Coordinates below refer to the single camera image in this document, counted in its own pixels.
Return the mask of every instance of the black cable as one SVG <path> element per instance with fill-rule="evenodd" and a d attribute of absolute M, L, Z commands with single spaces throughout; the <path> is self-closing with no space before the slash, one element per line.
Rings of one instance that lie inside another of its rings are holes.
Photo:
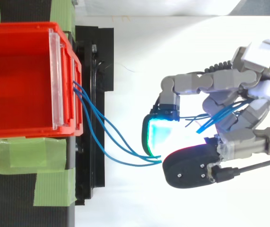
<path fill-rule="evenodd" d="M 213 177 L 217 183 L 228 181 L 233 179 L 235 176 L 239 176 L 242 173 L 259 169 L 262 167 L 270 166 L 270 161 L 261 162 L 252 166 L 247 166 L 243 168 L 220 168 L 219 166 L 215 166 L 212 168 Z"/>
<path fill-rule="evenodd" d="M 153 108 L 150 110 L 150 114 L 155 114 L 157 112 L 158 106 L 159 106 L 159 97 L 157 98 L 155 104 L 153 105 Z"/>
<path fill-rule="evenodd" d="M 266 166 L 270 166 L 270 161 L 261 162 L 261 163 L 258 163 L 258 164 L 252 165 L 252 166 L 247 166 L 247 167 L 240 168 L 240 169 L 237 170 L 237 173 L 241 174 L 241 173 L 244 173 L 244 172 L 247 172 L 247 171 L 251 171 L 251 170 L 254 170 L 254 169 L 259 169 L 259 168 L 266 167 Z"/>
<path fill-rule="evenodd" d="M 219 64 L 215 64 L 214 66 L 210 66 L 209 68 L 205 69 L 205 73 L 215 72 L 218 70 L 230 70 L 232 64 L 230 61 L 220 62 Z"/>

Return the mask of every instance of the clear plastic panel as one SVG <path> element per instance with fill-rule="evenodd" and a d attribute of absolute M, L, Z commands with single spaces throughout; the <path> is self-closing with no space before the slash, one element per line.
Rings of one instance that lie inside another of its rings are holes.
<path fill-rule="evenodd" d="M 73 81 L 76 81 L 75 80 L 75 60 L 74 59 L 72 59 L 72 68 L 73 68 Z M 75 94 L 75 92 L 73 92 L 73 95 L 74 95 L 74 114 L 75 114 L 74 119 L 75 119 L 75 128 L 76 128 L 76 126 L 77 126 L 77 124 L 76 124 L 76 121 L 77 121 L 76 104 L 77 104 L 77 102 L 76 102 L 76 94 Z"/>
<path fill-rule="evenodd" d="M 58 126 L 64 125 L 64 121 L 60 37 L 52 29 L 49 30 L 49 46 L 52 91 L 52 123 L 53 129 L 56 130 Z"/>

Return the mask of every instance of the robotic hand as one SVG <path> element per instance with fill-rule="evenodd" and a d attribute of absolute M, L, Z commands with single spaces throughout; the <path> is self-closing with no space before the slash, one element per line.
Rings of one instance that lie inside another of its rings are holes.
<path fill-rule="evenodd" d="M 216 115 L 238 97 L 249 105 L 239 115 L 230 112 L 216 123 L 218 134 L 206 144 L 184 148 L 163 162 L 167 182 L 176 188 L 192 188 L 230 180 L 243 172 L 270 165 L 270 161 L 242 169 L 221 168 L 220 163 L 247 158 L 253 153 L 270 155 L 270 128 L 256 130 L 270 110 L 270 40 L 237 49 L 231 62 L 220 63 L 203 72 L 168 76 L 162 92 L 143 121 L 153 118 L 179 121 L 180 95 L 209 94 L 203 109 Z M 142 131 L 142 145 L 151 154 Z"/>

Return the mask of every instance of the blue cable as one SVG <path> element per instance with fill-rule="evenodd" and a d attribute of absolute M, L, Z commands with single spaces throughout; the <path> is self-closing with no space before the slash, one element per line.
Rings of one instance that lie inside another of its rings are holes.
<path fill-rule="evenodd" d="M 88 102 L 88 99 L 85 97 L 84 94 L 82 94 L 80 91 L 78 91 L 77 89 L 74 88 L 74 92 L 78 95 L 82 95 L 84 97 L 84 99 Z M 142 160 L 145 160 L 147 162 L 152 162 L 152 163 L 161 163 L 160 160 L 148 160 L 148 159 L 152 159 L 152 158 L 155 158 L 155 157 L 151 157 L 151 156 L 141 156 L 141 155 L 138 155 L 136 153 L 132 153 L 130 151 L 128 151 L 127 149 L 125 149 L 124 147 L 122 147 L 113 137 L 112 135 L 110 134 L 110 132 L 107 130 L 107 128 L 105 127 L 104 123 L 102 122 L 101 118 L 99 117 L 99 115 L 96 113 L 96 111 L 92 108 L 94 114 L 96 115 L 96 118 L 98 119 L 98 121 L 100 122 L 101 126 L 103 127 L 104 131 L 106 132 L 106 134 L 112 139 L 112 141 L 119 147 L 121 148 L 123 151 L 127 152 L 128 154 L 130 155 L 133 155 L 133 156 L 136 156 L 136 157 L 139 157 L 141 158 Z"/>
<path fill-rule="evenodd" d="M 231 105 L 226 106 L 222 110 L 220 110 L 217 114 L 215 114 L 211 119 L 209 119 L 204 125 L 202 125 L 198 130 L 197 133 L 200 134 L 204 132 L 208 127 L 210 127 L 213 124 L 218 123 L 219 121 L 226 118 L 228 115 L 233 113 L 235 110 L 239 109 L 240 107 L 249 104 L 252 102 L 252 99 L 247 99 L 245 101 L 239 101 L 232 103 Z"/>
<path fill-rule="evenodd" d="M 76 84 L 82 91 L 82 96 L 85 97 L 86 101 L 89 103 L 89 105 L 91 106 L 93 112 L 97 112 L 96 115 L 99 115 L 101 118 L 103 118 L 106 122 L 109 123 L 109 125 L 117 132 L 117 134 L 120 136 L 120 138 L 122 139 L 122 141 L 124 142 L 124 144 L 128 147 L 128 149 L 130 149 L 130 151 L 134 154 L 137 154 L 131 147 L 130 145 L 127 143 L 127 141 L 125 140 L 125 138 L 121 135 L 121 133 L 119 132 L 119 130 L 102 114 L 99 112 L 99 110 L 94 106 L 94 104 L 91 102 L 91 100 L 89 99 L 86 91 L 84 90 L 84 88 L 77 82 L 74 81 L 74 84 Z M 160 158 L 161 156 L 148 156 L 150 158 Z"/>
<path fill-rule="evenodd" d="M 89 130 L 91 131 L 91 134 L 95 140 L 95 142 L 97 143 L 98 147 L 103 151 L 103 153 L 111 160 L 117 162 L 117 163 L 120 163 L 120 164 L 123 164 L 123 165 L 127 165 L 127 166 L 134 166 L 134 167 L 145 167 L 145 166 L 153 166 L 153 165 L 157 165 L 159 164 L 158 163 L 150 163 L 150 164 L 143 164 L 143 165 L 137 165 L 137 164 L 131 164 L 131 163 L 126 163 L 126 162 L 122 162 L 122 161 L 119 161 L 115 158 L 113 158 L 112 156 L 110 156 L 106 151 L 105 149 L 102 147 L 101 143 L 99 142 L 98 138 L 96 137 L 95 133 L 94 133 L 94 130 L 93 130 L 93 127 L 92 127 L 92 123 L 91 123 L 91 120 L 89 118 L 89 115 L 88 115 L 88 111 L 87 111 L 87 107 L 85 106 L 85 103 L 84 101 L 82 100 L 81 96 L 78 94 L 78 93 L 75 93 L 77 95 L 77 97 L 79 98 L 79 100 L 81 101 L 82 103 L 82 106 L 83 106 L 83 109 L 85 111 L 85 114 L 86 114 L 86 117 L 87 117 L 87 123 L 88 123 L 88 127 L 89 127 Z"/>

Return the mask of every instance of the cable connector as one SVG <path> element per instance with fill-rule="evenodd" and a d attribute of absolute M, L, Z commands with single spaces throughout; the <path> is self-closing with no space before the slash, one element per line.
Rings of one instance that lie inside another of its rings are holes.
<path fill-rule="evenodd" d="M 239 168 L 220 168 L 219 166 L 214 166 L 212 168 L 212 175 L 213 178 L 216 180 L 217 183 L 223 181 L 229 181 L 234 179 L 235 176 L 239 176 Z"/>

